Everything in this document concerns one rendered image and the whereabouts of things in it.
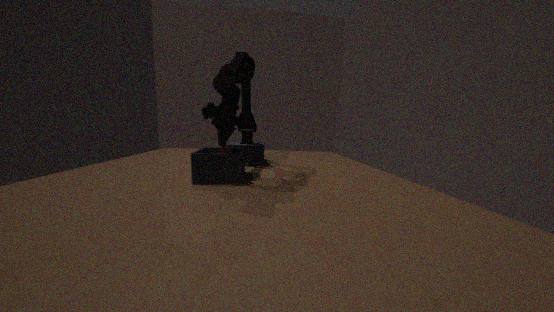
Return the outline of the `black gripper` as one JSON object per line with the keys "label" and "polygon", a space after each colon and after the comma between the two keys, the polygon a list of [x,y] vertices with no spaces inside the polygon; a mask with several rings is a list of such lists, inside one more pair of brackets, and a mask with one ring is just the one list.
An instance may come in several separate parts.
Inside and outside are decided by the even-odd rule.
{"label": "black gripper", "polygon": [[223,146],[236,130],[234,125],[242,127],[243,124],[242,118],[236,116],[236,111],[239,109],[238,103],[228,99],[221,99],[221,102],[223,105],[224,115],[221,117],[218,116],[218,118],[221,119],[214,117],[211,120],[211,124],[213,124],[218,130],[219,146]]}

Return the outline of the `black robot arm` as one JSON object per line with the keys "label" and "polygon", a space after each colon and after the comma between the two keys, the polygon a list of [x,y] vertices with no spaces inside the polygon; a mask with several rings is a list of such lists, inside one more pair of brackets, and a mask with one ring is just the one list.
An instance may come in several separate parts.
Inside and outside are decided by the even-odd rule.
{"label": "black robot arm", "polygon": [[[240,96],[239,86],[235,83],[241,83],[242,112],[239,115],[243,120],[242,142],[240,144],[253,144],[253,132],[256,132],[256,122],[251,113],[251,89],[250,80],[255,71],[254,60],[246,52],[236,52],[230,64],[225,64],[219,70],[212,81],[213,87],[222,95],[222,99],[228,99],[238,103]],[[213,102],[207,103],[202,109],[203,119],[218,118],[224,115],[222,102],[215,106]],[[252,130],[241,130],[252,129]]]}

